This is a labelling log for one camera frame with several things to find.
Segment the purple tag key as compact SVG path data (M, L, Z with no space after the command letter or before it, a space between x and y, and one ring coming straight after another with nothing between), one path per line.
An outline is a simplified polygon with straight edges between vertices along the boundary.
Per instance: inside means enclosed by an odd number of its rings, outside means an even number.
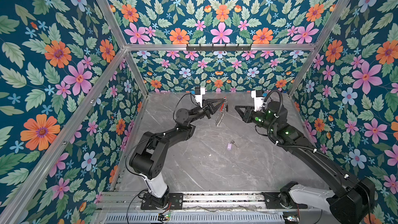
M227 145L227 150L238 149L238 146L235 143L229 143Z

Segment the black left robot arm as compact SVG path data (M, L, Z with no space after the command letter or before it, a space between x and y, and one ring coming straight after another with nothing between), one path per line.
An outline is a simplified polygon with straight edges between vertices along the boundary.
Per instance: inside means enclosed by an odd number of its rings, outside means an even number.
M156 199L166 199L169 187L165 183L161 171L169 148L187 141L195 132L192 123L203 118L210 119L214 114L221 114L228 110L226 98L202 100L201 103L188 110L180 108L173 113L175 126L160 133L146 132L135 146L128 166L133 173L142 177L148 187L149 194Z

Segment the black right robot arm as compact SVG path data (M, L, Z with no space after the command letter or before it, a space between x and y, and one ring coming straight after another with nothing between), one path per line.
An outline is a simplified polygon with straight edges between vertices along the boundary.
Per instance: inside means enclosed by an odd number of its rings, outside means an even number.
M253 106L236 106L243 122L254 123L267 131L276 146L299 158L328 185L328 190L306 187L291 181L282 187L282 207L304 204L331 213L341 224L358 224L371 218L375 184L368 178L358 179L352 173L317 150L310 140L288 123L288 110L279 101L270 101L258 111Z

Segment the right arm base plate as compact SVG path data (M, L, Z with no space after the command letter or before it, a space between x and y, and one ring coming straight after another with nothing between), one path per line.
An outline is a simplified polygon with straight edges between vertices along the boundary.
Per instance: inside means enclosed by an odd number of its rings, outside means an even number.
M261 192L264 197L264 202L267 208L282 208L282 209L308 209L306 204L296 204L291 197L281 192Z

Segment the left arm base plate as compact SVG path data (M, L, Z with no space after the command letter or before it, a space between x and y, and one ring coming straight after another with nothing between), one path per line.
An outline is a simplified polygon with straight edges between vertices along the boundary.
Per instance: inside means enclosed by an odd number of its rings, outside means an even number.
M156 198L150 193L145 193L142 199L141 210L180 210L183 205L182 193L166 193L162 198Z

